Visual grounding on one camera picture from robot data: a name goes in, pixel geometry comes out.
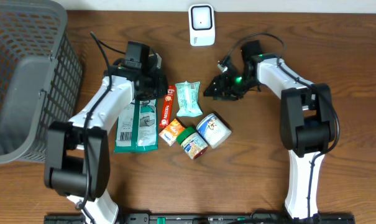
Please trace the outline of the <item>red coffee stick sachet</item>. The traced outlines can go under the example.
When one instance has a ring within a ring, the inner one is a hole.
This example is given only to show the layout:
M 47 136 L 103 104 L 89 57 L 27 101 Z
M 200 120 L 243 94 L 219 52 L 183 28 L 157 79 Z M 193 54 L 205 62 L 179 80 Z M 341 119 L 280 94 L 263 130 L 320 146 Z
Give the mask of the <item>red coffee stick sachet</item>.
M 161 128 L 166 128 L 170 124 L 170 118 L 172 113 L 173 107 L 173 100 L 176 92 L 176 86 L 170 85 L 167 90 L 167 94 L 165 95 L 164 102 L 163 102 L 163 109 L 162 109 L 162 116 L 159 123 Z

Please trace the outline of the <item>light teal snack packet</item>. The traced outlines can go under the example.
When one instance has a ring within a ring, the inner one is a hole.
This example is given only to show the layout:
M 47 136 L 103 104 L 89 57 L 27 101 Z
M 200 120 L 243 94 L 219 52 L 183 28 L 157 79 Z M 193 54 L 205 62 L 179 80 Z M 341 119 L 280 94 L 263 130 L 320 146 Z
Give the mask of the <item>light teal snack packet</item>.
M 203 114 L 198 104 L 199 85 L 200 82 L 187 81 L 175 85 L 179 105 L 178 117 L 197 117 Z

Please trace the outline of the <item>green white tape bag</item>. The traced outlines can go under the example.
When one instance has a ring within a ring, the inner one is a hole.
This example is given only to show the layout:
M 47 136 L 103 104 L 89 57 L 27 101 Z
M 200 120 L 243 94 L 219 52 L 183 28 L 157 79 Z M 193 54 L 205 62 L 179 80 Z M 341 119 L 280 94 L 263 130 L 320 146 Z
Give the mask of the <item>green white tape bag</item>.
M 135 100 L 118 117 L 114 152 L 143 153 L 157 149 L 157 100 Z

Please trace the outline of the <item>orange small packet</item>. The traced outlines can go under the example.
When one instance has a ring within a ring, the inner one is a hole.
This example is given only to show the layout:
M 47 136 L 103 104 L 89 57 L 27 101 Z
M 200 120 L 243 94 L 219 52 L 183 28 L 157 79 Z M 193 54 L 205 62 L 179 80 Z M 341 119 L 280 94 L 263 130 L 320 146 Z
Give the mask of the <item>orange small packet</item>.
M 185 127 L 179 122 L 178 119 L 174 119 L 170 124 L 165 127 L 159 134 L 159 136 L 169 145 L 172 146 L 177 137 L 185 130 Z

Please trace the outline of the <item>white blue tub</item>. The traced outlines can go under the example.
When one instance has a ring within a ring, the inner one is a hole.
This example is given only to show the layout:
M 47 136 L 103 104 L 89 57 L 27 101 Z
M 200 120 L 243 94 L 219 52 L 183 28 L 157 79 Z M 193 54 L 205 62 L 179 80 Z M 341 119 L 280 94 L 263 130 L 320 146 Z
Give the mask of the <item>white blue tub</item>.
M 202 119 L 196 130 L 213 149 L 222 144 L 232 133 L 214 113 Z

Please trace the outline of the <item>green lid jar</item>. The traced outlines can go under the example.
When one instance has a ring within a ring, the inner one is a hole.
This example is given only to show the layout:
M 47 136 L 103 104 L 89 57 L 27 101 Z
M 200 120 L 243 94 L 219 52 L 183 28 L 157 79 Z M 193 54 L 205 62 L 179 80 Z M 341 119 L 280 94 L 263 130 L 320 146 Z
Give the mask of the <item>green lid jar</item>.
M 177 137 L 177 143 L 182 147 L 190 159 L 197 159 L 208 149 L 208 144 L 196 131 L 195 128 L 188 127 Z

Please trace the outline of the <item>grey plastic mesh basket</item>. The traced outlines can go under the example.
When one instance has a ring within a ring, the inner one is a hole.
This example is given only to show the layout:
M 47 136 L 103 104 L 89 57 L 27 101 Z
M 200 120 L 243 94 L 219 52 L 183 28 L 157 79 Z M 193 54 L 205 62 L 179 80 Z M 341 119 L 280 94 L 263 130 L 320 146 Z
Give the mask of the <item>grey plastic mesh basket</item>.
M 83 69 L 54 1 L 0 1 L 0 164 L 43 162 L 48 128 L 73 116 Z

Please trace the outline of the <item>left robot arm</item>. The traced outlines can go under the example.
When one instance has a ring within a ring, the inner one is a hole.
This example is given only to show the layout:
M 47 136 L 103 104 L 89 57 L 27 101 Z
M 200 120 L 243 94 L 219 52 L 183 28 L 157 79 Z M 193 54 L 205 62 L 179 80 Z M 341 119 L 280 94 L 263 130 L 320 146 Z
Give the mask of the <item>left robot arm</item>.
M 161 66 L 112 65 L 97 93 L 68 121 L 48 128 L 44 184 L 72 201 L 85 223 L 117 223 L 119 207 L 107 185 L 110 176 L 108 132 L 134 100 L 160 98 L 167 91 Z

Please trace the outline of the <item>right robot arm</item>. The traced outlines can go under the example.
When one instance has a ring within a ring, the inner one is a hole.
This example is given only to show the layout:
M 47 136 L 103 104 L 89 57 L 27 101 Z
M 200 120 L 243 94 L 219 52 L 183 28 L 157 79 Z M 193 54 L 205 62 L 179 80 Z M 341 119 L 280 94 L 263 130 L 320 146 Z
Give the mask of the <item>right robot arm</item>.
M 312 221 L 318 215 L 316 196 L 321 163 L 340 135 L 339 118 L 327 84 L 301 78 L 278 55 L 246 54 L 239 73 L 230 56 L 204 91 L 215 100 L 239 100 L 264 85 L 280 99 L 280 138 L 288 150 L 290 173 L 284 208 L 290 221 Z

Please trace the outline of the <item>white barcode scanner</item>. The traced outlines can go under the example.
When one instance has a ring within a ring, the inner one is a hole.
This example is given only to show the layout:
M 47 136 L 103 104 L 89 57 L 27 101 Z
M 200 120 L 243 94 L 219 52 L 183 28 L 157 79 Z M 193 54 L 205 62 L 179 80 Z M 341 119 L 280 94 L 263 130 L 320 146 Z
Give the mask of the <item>white barcode scanner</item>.
M 190 45 L 210 46 L 215 43 L 214 9 L 210 4 L 194 4 L 188 10 Z

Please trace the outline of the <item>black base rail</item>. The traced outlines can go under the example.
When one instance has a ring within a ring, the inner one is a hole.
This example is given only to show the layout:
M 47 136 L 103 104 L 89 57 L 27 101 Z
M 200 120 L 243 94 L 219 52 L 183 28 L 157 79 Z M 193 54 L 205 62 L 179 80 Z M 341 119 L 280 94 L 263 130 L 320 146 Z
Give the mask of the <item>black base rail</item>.
M 260 212 L 253 215 L 149 215 L 130 213 L 116 217 L 122 224 L 223 224 L 223 223 L 319 223 L 355 224 L 350 214 L 315 215 L 303 220 L 291 219 L 285 214 Z

